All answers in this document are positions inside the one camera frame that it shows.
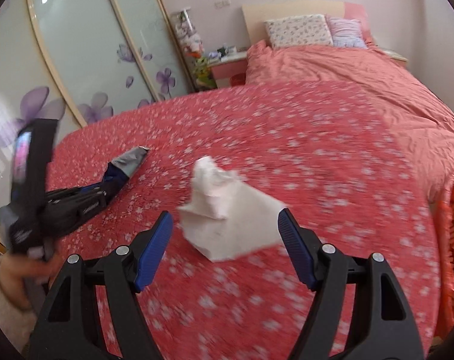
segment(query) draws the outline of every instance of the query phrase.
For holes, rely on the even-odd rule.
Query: floral tablecloth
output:
[[[384,254],[428,347],[440,285],[429,210],[410,164],[356,84],[243,86],[125,112],[66,137],[49,186],[98,181],[110,159],[136,145],[151,148],[147,161],[61,251],[106,255],[150,228],[162,210],[173,214],[154,283],[139,295],[166,359],[286,359],[313,299],[283,245],[211,263],[183,238],[176,207],[189,200],[193,164],[204,155],[288,204],[322,241],[360,257]],[[333,352],[345,342],[352,300],[350,288]],[[101,290],[99,309],[107,347],[118,353]]]

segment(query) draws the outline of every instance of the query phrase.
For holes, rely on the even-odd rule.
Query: pink bed sheet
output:
[[[454,114],[406,69],[376,47],[268,47],[248,52],[247,84],[341,80],[360,84],[410,160],[429,203],[454,171]]]

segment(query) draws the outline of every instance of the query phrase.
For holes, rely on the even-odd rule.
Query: white napkin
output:
[[[203,157],[194,166],[192,200],[177,209],[185,239],[218,262],[281,243],[277,217],[284,207]]]

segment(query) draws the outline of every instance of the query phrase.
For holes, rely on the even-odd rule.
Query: blue gripper pad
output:
[[[298,280],[312,290],[316,287],[317,280],[314,276],[314,261],[307,250],[300,234],[300,227],[283,209],[279,212],[278,227],[290,261],[292,261]]]
[[[143,291],[145,286],[152,284],[153,278],[159,267],[165,248],[172,235],[173,220],[172,215],[167,212],[161,219],[149,243],[143,250],[137,267],[137,277],[135,278],[135,288],[137,291]]]

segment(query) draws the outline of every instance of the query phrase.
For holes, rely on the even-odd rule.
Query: orange plastic basket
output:
[[[447,180],[434,214],[440,255],[440,309],[435,334],[445,338],[454,325],[454,173]]]
[[[235,74],[230,77],[230,86],[245,85],[246,79],[247,79],[247,76],[245,73]]]

